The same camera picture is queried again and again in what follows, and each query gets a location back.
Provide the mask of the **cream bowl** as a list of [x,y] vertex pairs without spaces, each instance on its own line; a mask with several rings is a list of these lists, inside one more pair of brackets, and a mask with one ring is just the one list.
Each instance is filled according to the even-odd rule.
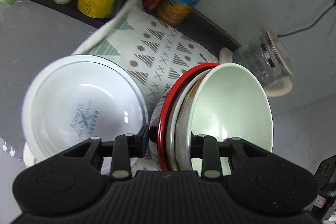
[[176,148],[179,170],[201,171],[201,159],[190,158],[191,133],[217,141],[240,137],[267,151],[273,148],[273,120],[268,98],[245,67],[226,63],[211,69],[185,100],[187,129]]
[[180,139],[180,133],[184,133],[187,129],[189,114],[185,111],[189,110],[188,103],[185,103],[186,98],[189,96],[190,91],[193,89],[199,80],[202,80],[211,69],[198,73],[195,77],[187,83],[187,85],[178,93],[177,99],[174,101],[173,108],[170,112],[167,124],[167,137],[166,137],[166,152],[168,163],[172,171],[179,171],[179,166],[176,157],[176,148]]

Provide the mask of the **patterned fringed table mat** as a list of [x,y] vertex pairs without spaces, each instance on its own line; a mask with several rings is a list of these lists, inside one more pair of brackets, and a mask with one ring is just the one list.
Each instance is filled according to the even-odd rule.
[[[127,0],[117,15],[75,51],[105,57],[130,74],[143,94],[149,119],[163,94],[189,69],[218,58],[175,28],[147,14],[142,0]],[[135,169],[160,170],[153,158]]]

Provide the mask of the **glass electric kettle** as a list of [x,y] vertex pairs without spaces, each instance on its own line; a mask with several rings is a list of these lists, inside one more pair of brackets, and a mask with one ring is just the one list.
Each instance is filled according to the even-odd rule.
[[257,38],[233,53],[233,62],[254,74],[269,97],[282,96],[292,89],[289,52],[273,30],[260,31]]

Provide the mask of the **red and black bowl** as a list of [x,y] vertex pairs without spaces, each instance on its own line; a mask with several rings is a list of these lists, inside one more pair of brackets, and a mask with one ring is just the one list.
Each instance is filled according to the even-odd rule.
[[153,160],[159,165],[161,170],[171,170],[165,152],[165,141],[167,135],[167,121],[172,112],[173,104],[187,84],[189,84],[195,77],[218,65],[219,63],[204,63],[189,69],[177,79],[157,103],[149,126],[149,147]]

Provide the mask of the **large white rimmed plate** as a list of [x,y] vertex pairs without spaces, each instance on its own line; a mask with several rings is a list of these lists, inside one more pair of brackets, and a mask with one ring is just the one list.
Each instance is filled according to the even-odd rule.
[[27,143],[25,143],[23,147],[23,156],[22,156],[23,162],[25,163],[26,168],[29,168],[31,166],[34,166],[38,163],[37,159],[34,157],[34,155],[31,153],[29,146]]

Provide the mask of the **cream kettle base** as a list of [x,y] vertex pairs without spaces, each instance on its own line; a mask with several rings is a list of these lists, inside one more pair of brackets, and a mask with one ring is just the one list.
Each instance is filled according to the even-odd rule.
[[288,94],[293,87],[289,76],[284,76],[273,64],[272,59],[266,59],[262,54],[249,47],[232,52],[228,48],[219,51],[219,62],[235,63],[248,69],[264,88],[268,97],[280,97]]

